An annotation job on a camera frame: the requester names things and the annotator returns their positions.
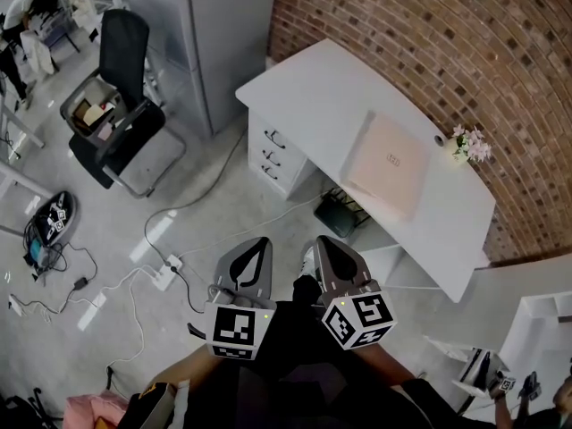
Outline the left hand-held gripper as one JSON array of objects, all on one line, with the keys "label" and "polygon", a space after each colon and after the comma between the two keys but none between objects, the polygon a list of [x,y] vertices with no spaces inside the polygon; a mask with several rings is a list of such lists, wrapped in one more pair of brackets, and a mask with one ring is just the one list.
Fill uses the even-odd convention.
[{"label": "left hand-held gripper", "polygon": [[256,358],[275,313],[273,245],[267,237],[240,243],[218,260],[205,303],[206,345],[219,358]]}]

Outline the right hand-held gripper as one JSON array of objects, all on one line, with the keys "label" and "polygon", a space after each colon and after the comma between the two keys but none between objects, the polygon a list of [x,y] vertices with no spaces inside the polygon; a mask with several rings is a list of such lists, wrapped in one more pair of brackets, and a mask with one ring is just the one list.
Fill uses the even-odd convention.
[{"label": "right hand-held gripper", "polygon": [[357,251],[340,240],[320,235],[314,245],[314,262],[322,284],[322,323],[343,349],[377,343],[396,326],[388,294]]}]

